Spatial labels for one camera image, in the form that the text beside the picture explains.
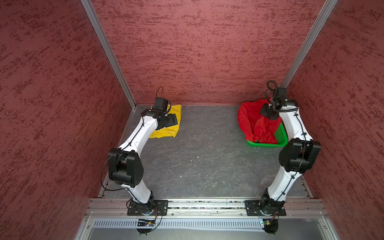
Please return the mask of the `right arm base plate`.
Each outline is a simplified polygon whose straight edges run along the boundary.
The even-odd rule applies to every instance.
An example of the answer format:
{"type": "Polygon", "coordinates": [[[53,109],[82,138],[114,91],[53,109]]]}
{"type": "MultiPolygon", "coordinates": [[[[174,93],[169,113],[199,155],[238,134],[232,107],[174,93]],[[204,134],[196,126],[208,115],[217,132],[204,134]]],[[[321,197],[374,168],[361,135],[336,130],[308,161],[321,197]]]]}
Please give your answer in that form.
{"type": "Polygon", "coordinates": [[[271,201],[259,201],[259,200],[247,200],[245,201],[245,209],[247,216],[258,216],[258,217],[273,217],[287,215],[285,202],[271,201]]]}

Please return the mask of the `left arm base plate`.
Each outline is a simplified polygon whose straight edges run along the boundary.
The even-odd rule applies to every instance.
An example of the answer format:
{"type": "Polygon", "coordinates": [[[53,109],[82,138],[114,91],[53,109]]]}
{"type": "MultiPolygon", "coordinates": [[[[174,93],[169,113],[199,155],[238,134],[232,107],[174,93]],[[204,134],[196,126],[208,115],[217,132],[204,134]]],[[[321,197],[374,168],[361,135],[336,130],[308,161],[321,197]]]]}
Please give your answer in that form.
{"type": "Polygon", "coordinates": [[[127,215],[128,216],[166,216],[168,211],[167,200],[154,200],[149,201],[147,204],[137,203],[131,201],[128,204],[127,215]]]}

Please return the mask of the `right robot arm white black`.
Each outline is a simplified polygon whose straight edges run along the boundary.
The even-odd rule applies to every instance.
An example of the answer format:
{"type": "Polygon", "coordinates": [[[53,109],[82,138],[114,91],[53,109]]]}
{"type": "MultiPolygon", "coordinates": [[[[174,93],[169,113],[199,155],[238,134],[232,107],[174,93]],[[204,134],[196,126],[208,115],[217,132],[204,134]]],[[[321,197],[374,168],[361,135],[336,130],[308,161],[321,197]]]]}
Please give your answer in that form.
{"type": "Polygon", "coordinates": [[[302,174],[313,167],[322,146],[308,133],[298,107],[276,109],[272,104],[264,104],[260,114],[271,120],[281,117],[289,138],[279,153],[278,174],[259,203],[261,213],[272,216],[283,210],[289,190],[302,174]]]}

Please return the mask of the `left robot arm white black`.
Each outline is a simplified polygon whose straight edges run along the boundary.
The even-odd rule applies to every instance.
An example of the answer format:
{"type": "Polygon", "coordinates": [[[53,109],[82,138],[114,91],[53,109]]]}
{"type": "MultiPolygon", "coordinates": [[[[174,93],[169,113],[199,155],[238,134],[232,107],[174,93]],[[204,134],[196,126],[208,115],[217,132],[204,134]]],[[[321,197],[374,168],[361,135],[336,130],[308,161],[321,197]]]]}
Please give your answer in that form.
{"type": "Polygon", "coordinates": [[[112,148],[104,167],[108,167],[108,178],[118,186],[118,189],[109,189],[103,183],[106,191],[127,191],[132,201],[130,207],[139,215],[150,216],[156,210],[153,192],[149,190],[143,180],[144,167],[141,153],[152,133],[166,127],[177,126],[180,121],[176,114],[167,110],[146,109],[141,113],[141,118],[135,130],[118,148],[112,148]]]}

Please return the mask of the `green plastic basket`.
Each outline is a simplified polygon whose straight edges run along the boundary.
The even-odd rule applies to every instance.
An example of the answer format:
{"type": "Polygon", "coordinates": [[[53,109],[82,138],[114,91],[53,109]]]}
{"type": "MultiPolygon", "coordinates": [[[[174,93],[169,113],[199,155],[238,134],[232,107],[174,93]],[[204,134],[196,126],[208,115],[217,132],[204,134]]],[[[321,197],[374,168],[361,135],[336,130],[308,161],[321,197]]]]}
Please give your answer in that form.
{"type": "Polygon", "coordinates": [[[288,135],[286,133],[284,124],[281,123],[277,130],[274,133],[274,137],[277,140],[276,144],[268,144],[268,143],[259,143],[259,142],[250,142],[247,141],[248,146],[254,147],[254,148],[282,148],[285,147],[288,142],[288,135]]]}

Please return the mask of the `red shorts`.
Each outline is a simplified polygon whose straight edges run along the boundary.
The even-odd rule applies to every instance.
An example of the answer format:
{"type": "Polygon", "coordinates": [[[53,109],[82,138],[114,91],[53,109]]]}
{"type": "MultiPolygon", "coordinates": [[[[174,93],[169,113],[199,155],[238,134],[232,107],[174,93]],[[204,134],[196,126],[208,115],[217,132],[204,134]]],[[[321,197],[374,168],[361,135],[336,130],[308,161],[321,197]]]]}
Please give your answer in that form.
{"type": "Polygon", "coordinates": [[[260,110],[265,103],[268,103],[266,99],[241,104],[238,111],[239,127],[247,141],[276,144],[274,133],[282,119],[279,117],[277,120],[269,120],[262,116],[260,110]]]}

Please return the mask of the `yellow shorts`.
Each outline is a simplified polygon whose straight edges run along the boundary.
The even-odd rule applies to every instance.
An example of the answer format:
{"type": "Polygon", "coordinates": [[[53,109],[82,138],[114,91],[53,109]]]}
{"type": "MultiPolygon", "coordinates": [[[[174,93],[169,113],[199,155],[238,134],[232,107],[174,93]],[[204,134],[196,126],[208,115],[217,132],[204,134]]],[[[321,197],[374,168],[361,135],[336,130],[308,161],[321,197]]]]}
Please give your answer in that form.
{"type": "Polygon", "coordinates": [[[175,115],[175,117],[177,119],[177,123],[174,124],[173,126],[164,127],[160,130],[155,130],[151,134],[150,139],[155,139],[155,138],[160,139],[160,138],[164,138],[164,137],[175,138],[177,136],[179,129],[180,129],[180,124],[181,124],[182,106],[181,105],[172,106],[171,111],[168,114],[168,116],[171,114],[175,115]]]}

